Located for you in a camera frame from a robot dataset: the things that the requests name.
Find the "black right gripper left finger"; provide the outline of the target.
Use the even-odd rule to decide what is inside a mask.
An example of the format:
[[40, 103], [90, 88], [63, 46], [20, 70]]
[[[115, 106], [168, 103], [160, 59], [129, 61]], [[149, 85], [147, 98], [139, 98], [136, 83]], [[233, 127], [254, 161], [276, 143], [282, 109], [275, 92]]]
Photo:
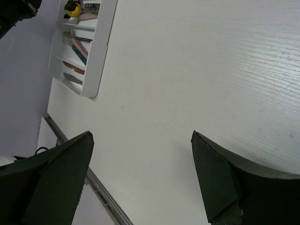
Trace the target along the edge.
[[0, 168], [2, 225], [70, 225], [94, 147], [91, 132]]

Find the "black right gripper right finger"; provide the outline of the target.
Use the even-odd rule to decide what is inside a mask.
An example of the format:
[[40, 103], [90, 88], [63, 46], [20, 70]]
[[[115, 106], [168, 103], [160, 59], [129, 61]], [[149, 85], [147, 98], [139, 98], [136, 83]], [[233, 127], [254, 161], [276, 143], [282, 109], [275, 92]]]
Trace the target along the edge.
[[300, 177], [260, 165], [194, 132], [192, 153], [212, 225], [297, 225]]

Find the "gold spoon pink handle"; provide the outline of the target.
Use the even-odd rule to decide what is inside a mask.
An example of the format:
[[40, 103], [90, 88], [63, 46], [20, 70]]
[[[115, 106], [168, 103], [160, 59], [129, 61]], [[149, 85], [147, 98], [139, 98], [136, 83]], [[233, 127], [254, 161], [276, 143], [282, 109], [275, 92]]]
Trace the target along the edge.
[[87, 20], [92, 20], [92, 19], [98, 18], [97, 14], [92, 14], [92, 13], [81, 14], [79, 17], [66, 18], [66, 16], [67, 16], [67, 14], [64, 15], [63, 23], [74, 24], [74, 25], [78, 25], [79, 22], [82, 22], [82, 21], [87, 21]]

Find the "silver spoon patterned handle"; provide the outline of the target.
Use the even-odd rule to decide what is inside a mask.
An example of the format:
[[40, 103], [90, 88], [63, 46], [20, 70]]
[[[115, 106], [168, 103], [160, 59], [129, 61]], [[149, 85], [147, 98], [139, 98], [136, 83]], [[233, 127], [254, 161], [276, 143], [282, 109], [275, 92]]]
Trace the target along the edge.
[[100, 3], [84, 3], [84, 8], [88, 9], [99, 9], [100, 8]]

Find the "silver spoon iridescent handle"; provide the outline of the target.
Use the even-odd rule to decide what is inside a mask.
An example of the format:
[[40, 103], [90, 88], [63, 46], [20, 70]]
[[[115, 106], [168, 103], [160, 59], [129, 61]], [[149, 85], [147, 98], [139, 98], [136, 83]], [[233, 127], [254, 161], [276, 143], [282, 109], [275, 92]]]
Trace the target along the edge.
[[69, 19], [79, 17], [83, 10], [79, 0], [69, 0], [64, 6], [64, 11], [64, 18]]

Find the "fork with pink handle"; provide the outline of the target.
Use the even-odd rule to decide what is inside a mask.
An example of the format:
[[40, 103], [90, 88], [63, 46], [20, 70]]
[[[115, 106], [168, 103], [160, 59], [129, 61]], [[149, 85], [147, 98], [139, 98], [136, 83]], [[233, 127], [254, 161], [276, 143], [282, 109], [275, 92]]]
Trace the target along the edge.
[[78, 49], [79, 51], [84, 55], [84, 57], [87, 59], [88, 58], [88, 51], [85, 49], [85, 47], [81, 44], [80, 41], [76, 40], [75, 37], [71, 34], [70, 31], [62, 31], [61, 32], [63, 35], [63, 42], [64, 37], [67, 37]]

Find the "knife with teal handle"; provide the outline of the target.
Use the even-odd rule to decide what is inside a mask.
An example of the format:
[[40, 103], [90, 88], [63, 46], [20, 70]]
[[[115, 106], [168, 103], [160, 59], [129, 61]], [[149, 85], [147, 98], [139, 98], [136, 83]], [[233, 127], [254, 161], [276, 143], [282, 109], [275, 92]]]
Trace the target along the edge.
[[66, 44], [68, 44], [72, 48], [73, 52], [77, 55], [77, 57], [81, 60], [81, 62], [86, 66], [87, 59], [79, 51], [79, 49], [67, 37], [64, 37], [64, 41]]

